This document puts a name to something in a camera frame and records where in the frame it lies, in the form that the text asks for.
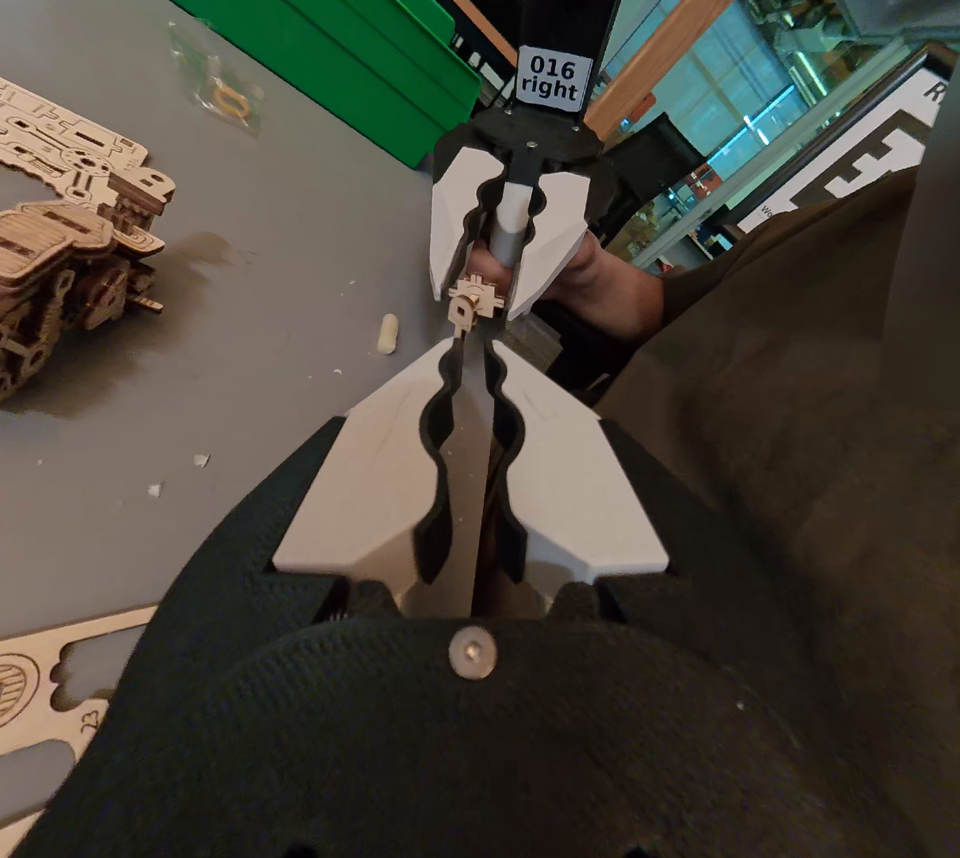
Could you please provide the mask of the black chair back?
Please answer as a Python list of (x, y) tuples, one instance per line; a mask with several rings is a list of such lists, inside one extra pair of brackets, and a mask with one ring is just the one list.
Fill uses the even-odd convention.
[(609, 246), (644, 206), (707, 162), (707, 156), (662, 113), (596, 162), (587, 222), (590, 230), (602, 246)]

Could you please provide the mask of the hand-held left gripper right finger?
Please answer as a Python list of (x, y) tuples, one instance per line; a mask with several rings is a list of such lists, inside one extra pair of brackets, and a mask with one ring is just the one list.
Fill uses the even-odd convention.
[(571, 584), (664, 574), (669, 555), (594, 410), (499, 340), (476, 614), (542, 617)]

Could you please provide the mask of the wooden sheet with round holes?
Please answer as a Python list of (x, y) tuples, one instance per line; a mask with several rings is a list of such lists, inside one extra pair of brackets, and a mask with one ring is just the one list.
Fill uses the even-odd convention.
[(76, 112), (1, 80), (1, 163), (68, 202), (96, 209), (113, 204), (111, 174), (126, 176), (148, 150)]

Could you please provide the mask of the person's right hand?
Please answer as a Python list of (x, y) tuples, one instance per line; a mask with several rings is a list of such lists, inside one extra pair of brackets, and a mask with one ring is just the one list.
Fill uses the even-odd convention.
[(657, 334), (665, 321), (663, 281), (606, 252), (590, 231), (543, 299), (635, 347)]

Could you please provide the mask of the grey desk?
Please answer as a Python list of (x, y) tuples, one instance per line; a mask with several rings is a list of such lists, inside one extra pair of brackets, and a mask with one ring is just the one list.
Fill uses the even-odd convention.
[(4, 639), (157, 603), (248, 492), (448, 332), (428, 171), (227, 42), (261, 127), (219, 120), (181, 90), (170, 21), (195, 22), (169, 0), (2, 0), (2, 77), (144, 145), (176, 185), (154, 226), (165, 310), (71, 333), (2, 405)]

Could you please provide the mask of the wooden sheet with gear cutouts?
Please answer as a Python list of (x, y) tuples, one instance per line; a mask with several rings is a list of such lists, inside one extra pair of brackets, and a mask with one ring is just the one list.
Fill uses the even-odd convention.
[(74, 708), (55, 699), (55, 671), (68, 646), (149, 624), (158, 606), (115, 612), (1, 642), (1, 754), (23, 752), (45, 742), (66, 744), (72, 771), (102, 727), (111, 699), (92, 696)]

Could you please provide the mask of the person's brown garment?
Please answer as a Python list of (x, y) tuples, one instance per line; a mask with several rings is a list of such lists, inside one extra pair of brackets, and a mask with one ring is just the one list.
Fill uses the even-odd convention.
[(746, 531), (928, 856), (958, 856), (958, 415), (880, 388), (882, 319), (649, 340), (606, 398)]

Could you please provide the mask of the wooden model vehicle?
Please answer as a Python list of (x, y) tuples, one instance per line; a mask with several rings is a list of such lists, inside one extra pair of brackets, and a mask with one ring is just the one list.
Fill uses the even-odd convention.
[(149, 168), (109, 174), (113, 200), (94, 208), (68, 194), (1, 215), (1, 400), (47, 364), (62, 337), (120, 320), (129, 309), (163, 311), (146, 259), (165, 244), (152, 232), (176, 192)]

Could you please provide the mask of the person's right forearm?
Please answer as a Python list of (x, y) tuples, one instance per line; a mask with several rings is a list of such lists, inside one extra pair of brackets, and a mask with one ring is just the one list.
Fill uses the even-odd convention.
[(722, 258), (664, 280), (664, 326), (642, 350), (705, 366), (738, 341), (793, 342), (825, 362), (880, 365), (913, 166), (845, 198), (775, 216)]

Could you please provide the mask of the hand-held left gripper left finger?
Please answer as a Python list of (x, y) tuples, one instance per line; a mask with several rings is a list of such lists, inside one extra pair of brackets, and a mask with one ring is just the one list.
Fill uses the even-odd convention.
[(378, 581), (408, 617), (474, 599), (474, 357), (445, 339), (349, 410), (272, 563)]

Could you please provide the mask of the white sign black markings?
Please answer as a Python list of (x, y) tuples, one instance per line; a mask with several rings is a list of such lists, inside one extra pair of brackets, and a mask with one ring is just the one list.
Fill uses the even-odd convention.
[(958, 52), (940, 42), (917, 49), (732, 207), (728, 223), (746, 233), (918, 165), (957, 61)]

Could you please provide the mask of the clear bag of rubber bands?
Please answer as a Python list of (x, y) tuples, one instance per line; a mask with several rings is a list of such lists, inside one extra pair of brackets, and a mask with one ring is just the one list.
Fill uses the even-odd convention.
[(235, 70), (221, 37), (209, 25), (175, 21), (168, 23), (167, 37), (184, 95), (219, 120), (258, 135), (263, 91)]

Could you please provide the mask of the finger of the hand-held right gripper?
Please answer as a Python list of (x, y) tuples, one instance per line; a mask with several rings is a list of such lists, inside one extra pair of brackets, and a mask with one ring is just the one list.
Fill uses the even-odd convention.
[(451, 275), (463, 264), (463, 252), (477, 232), (471, 221), (481, 214), (482, 186), (497, 180), (503, 163), (492, 153), (463, 147), (441, 177), (433, 181), (429, 234), (429, 278), (435, 301), (450, 288)]
[(520, 252), (506, 306), (509, 321), (529, 313), (578, 252), (588, 230), (586, 208), (591, 180), (574, 172), (539, 178), (543, 207), (530, 219), (532, 235)]

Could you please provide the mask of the small wooden puzzle piece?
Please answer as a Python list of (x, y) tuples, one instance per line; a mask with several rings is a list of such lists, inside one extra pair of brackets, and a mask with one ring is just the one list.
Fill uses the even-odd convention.
[(494, 319), (505, 307), (505, 299), (498, 295), (495, 286), (480, 275), (458, 279), (448, 289), (448, 296), (447, 317), (455, 339), (471, 333), (480, 320)]

